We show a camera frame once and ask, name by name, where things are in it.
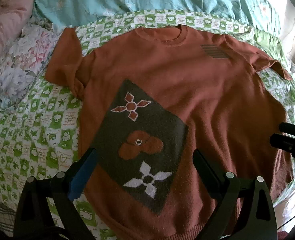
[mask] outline flower motif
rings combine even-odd
[[[135,110],[139,107],[146,107],[151,103],[151,101],[146,101],[146,100],[141,100],[140,102],[135,103],[133,101],[134,96],[130,92],[126,93],[124,100],[127,102],[125,106],[117,106],[116,108],[112,109],[111,112],[122,113],[123,111],[128,111],[129,112],[128,117],[134,122],[139,116],[139,114],[135,112]]]
[[[63,6],[64,6],[64,0],[59,0],[59,1],[56,3],[56,6],[57,6],[58,9],[63,8]]]
[[[260,10],[261,10],[261,14],[263,16],[267,16],[267,7],[266,7],[266,5],[263,5],[263,4],[260,3],[259,7],[260,7]]]
[[[8,43],[0,57],[0,106],[13,112],[43,66],[47,65],[60,31],[48,31],[28,22],[22,35]]]
[[[145,131],[134,131],[129,134],[118,150],[119,156],[124,160],[136,158],[140,152],[149,155],[160,153],[163,150],[163,142],[157,137],[150,136]]]
[[[151,167],[147,165],[145,162],[142,162],[140,167],[140,172],[142,173],[142,177],[140,179],[131,179],[127,183],[124,184],[125,187],[132,187],[137,188],[140,185],[145,186],[145,193],[148,194],[151,198],[155,197],[157,188],[153,185],[154,182],[157,181],[163,181],[167,177],[169,177],[172,172],[165,172],[165,171],[159,171],[155,175],[152,175],[150,173]]]

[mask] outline bed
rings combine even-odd
[[[16,210],[29,176],[51,178],[58,171],[66,171],[78,160],[78,117],[82,102],[72,95],[69,88],[51,84],[44,79],[46,65],[65,26],[76,27],[83,55],[113,37],[141,26],[156,28],[183,24],[198,30],[229,34],[265,51],[291,73],[291,81],[281,79],[271,69],[265,69],[259,75],[266,89],[284,106],[287,121],[295,124],[295,65],[284,55],[278,38],[279,18],[267,0],[26,2],[33,5],[29,17],[21,19],[24,22],[21,23],[21,30],[15,30],[10,38],[5,38],[4,48],[0,50],[0,75],[7,78],[12,75],[9,83],[20,81],[18,77],[25,78],[22,83],[24,89],[23,85],[8,85],[4,87],[6,95],[0,90],[0,204],[12,210]],[[31,35],[36,38],[35,44],[26,42]],[[40,58],[40,62],[36,61],[38,65],[34,61],[31,63],[22,59],[31,55],[32,47],[38,57],[33,56]],[[12,69],[20,68],[24,72],[6,72],[4,66],[8,66],[8,62],[13,63]],[[273,203],[278,210],[278,225],[289,218],[288,207],[295,202],[295,159],[292,159],[292,167],[294,179]],[[62,226],[51,199],[48,199],[48,204],[56,225]],[[74,204],[97,239],[117,238],[95,214],[84,195]]]

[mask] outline bedsheet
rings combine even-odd
[[[13,237],[15,211],[0,203],[0,230]]]
[[[86,55],[114,36],[136,27],[163,27],[178,23],[213,33],[228,33],[238,40],[268,50],[265,48],[268,42],[258,44],[255,29],[246,23],[198,12],[130,12],[102,18],[78,27],[76,31],[83,55]],[[44,80],[44,75],[45,70],[37,76],[15,114],[8,114],[5,110],[0,112],[0,202],[14,210],[27,177],[53,177],[58,171],[66,171],[78,160],[78,117],[82,102],[74,98],[69,88]],[[295,123],[295,79],[283,80],[271,69],[263,70],[259,75],[265,87],[286,109],[287,120]],[[293,171],[294,180],[274,205],[289,196],[295,188],[295,160]],[[62,226],[53,201],[48,200],[48,203],[55,223]],[[114,233],[95,214],[83,194],[74,204],[94,236],[104,240],[116,239]]]
[[[35,0],[34,14],[58,25],[80,26],[104,16],[155,8],[216,14],[280,34],[279,16],[267,0]]]

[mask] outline t-shirt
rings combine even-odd
[[[216,202],[196,148],[239,178],[263,176],[273,199],[282,192],[292,166],[269,143],[286,113],[256,73],[268,67],[289,78],[254,46],[182,25],[138,28],[86,57],[65,29],[46,80],[83,100],[79,156],[90,146],[99,155],[85,195],[118,237],[197,236]]]

